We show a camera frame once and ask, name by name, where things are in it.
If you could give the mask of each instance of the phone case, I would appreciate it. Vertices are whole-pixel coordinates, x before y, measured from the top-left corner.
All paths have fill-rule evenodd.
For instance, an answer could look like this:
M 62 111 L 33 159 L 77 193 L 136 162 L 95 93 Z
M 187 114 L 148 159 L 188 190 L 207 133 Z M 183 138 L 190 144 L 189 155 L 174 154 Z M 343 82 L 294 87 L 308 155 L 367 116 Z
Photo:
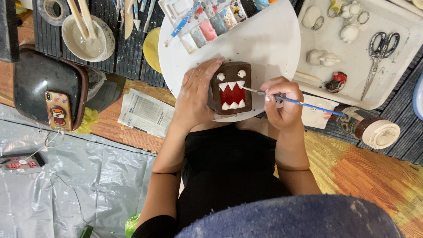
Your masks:
M 53 91 L 45 91 L 44 96 L 46 98 L 50 127 L 56 130 L 72 131 L 69 97 L 66 94 Z

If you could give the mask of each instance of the wooden floor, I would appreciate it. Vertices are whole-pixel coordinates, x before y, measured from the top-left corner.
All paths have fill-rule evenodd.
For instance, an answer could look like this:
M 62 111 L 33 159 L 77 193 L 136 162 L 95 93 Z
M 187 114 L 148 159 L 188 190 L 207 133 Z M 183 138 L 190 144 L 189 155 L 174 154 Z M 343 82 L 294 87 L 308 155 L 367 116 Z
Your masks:
M 33 39 L 32 17 L 19 28 L 19 41 Z M 0 92 L 13 97 L 11 64 L 0 63 Z M 139 81 L 126 81 L 125 92 L 135 88 L 174 105 L 169 90 L 154 88 Z M 13 103 L 0 98 L 0 103 Z M 122 97 L 99 115 L 93 134 L 134 147 L 158 151 L 163 140 L 117 122 Z M 311 170 L 320 189 L 328 194 L 364 198 L 382 207 L 408 238 L 423 237 L 423 169 L 408 162 L 377 154 L 367 149 L 312 132 L 305 132 L 305 145 Z

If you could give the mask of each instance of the jar lid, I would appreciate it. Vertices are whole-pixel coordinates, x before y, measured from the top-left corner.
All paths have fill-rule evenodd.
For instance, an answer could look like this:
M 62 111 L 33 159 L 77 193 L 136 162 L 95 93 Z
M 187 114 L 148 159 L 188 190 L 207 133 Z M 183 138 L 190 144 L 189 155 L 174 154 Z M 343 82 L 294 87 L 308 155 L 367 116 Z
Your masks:
M 383 149 L 392 145 L 399 137 L 400 128 L 388 120 L 379 120 L 370 124 L 363 133 L 363 142 L 374 149 Z

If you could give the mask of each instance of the yellow plastic bag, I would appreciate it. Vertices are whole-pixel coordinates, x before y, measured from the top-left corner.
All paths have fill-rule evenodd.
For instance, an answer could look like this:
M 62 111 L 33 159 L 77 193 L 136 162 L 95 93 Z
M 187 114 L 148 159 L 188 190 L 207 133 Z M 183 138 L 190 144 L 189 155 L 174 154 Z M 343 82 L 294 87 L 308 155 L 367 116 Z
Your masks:
M 97 110 L 91 110 L 90 108 L 85 107 L 84 117 L 82 118 L 80 127 L 72 132 L 88 134 L 92 131 L 91 125 L 97 122 L 99 122 L 99 113 Z

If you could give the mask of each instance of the electrical outlet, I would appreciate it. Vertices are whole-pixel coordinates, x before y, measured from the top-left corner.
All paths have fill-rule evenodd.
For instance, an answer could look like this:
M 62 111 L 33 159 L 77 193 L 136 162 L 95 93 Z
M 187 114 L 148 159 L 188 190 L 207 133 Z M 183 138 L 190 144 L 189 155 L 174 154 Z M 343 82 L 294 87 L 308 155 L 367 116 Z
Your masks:
M 37 167 L 37 164 L 34 161 L 28 162 L 28 164 L 31 166 L 31 168 Z

